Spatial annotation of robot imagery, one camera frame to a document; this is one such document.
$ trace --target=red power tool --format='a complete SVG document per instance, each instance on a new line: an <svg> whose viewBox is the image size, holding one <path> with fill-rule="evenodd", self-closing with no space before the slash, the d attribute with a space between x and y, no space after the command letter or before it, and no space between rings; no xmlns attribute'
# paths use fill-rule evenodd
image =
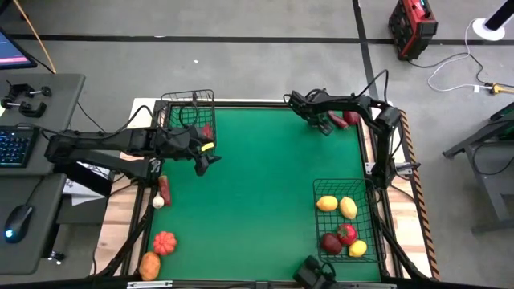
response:
<svg viewBox="0 0 514 289"><path fill-rule="evenodd" d="M427 0L398 0L389 18L398 59L417 59L437 32L437 26Z"/></svg>

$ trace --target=monitor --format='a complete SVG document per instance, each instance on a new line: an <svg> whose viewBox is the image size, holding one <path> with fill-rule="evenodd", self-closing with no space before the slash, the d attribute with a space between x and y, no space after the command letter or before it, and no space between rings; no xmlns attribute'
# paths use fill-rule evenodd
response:
<svg viewBox="0 0 514 289"><path fill-rule="evenodd" d="M0 70L37 67L37 63L0 28Z"/></svg>

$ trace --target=yellow lemon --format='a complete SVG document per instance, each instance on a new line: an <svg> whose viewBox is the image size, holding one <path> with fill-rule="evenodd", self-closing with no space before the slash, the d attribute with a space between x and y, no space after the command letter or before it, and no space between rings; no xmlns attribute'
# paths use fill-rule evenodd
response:
<svg viewBox="0 0 514 289"><path fill-rule="evenodd" d="M337 199L334 196L324 196L318 200L316 206L324 212L330 212L337 208Z"/></svg>
<svg viewBox="0 0 514 289"><path fill-rule="evenodd" d="M368 250L368 246L364 241L357 240L348 249L350 257L359 258Z"/></svg>
<svg viewBox="0 0 514 289"><path fill-rule="evenodd" d="M345 218L353 220L357 216L357 206L355 202L349 197L343 197L339 203L339 209Z"/></svg>

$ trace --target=gray floor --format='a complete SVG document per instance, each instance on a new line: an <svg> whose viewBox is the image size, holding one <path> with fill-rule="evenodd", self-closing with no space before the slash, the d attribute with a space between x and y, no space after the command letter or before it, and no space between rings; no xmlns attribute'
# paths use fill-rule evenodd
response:
<svg viewBox="0 0 514 289"><path fill-rule="evenodd" d="M440 21L437 39L463 39L472 18L487 16L502 0L431 0ZM357 37L350 0L49 0L22 1L36 29L45 34L79 35L209 35ZM395 1L362 0L369 38L389 38L386 21ZM451 13L458 9L462 13ZM15 10L0 25L26 32ZM508 39L514 39L514 24ZM470 39L477 37L470 31ZM44 60L36 42L20 42ZM245 43L82 43L46 42L58 72L87 76L80 99L84 108L107 130L120 127L136 97L163 92L213 88L223 98L273 98L292 89L306 92L325 87L332 93L360 91L366 84L357 44ZM472 47L483 63L483 78L514 83L512 47ZM464 47L430 46L418 61L435 63ZM444 281L511 287L514 231L482 236L470 228L492 219L488 200L478 190L463 156L449 161L441 152L473 133L492 113L512 102L512 96L475 94L469 89L437 93L426 85L433 69L418 69L397 61L394 48L371 45L375 73L390 70L389 99L407 111L432 237ZM450 64L434 80L440 87L475 83L478 67L470 60ZM45 73L42 68L35 72ZM78 129L94 129L80 113ZM65 267L44 263L29 277L1 276L0 283L82 277L88 273L98 228L71 228L60 245L69 253Z"/></svg>

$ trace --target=black stand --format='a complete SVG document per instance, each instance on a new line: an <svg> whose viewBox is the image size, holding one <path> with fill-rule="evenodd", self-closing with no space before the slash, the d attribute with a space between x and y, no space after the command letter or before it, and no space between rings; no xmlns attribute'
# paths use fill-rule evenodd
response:
<svg viewBox="0 0 514 289"><path fill-rule="evenodd" d="M467 154L475 177L481 189L488 194L496 212L497 222L471 228L476 234L514 228L514 217L508 212L503 199L504 195L514 195L514 190L512 190L514 186L513 170L506 168L499 173L489 173L498 172L499 168L504 167L510 157L514 156L514 142L496 140L498 135L506 132L514 124L513 108L514 103L495 113L491 116L491 123L443 152L446 158L452 158L458 153Z"/></svg>

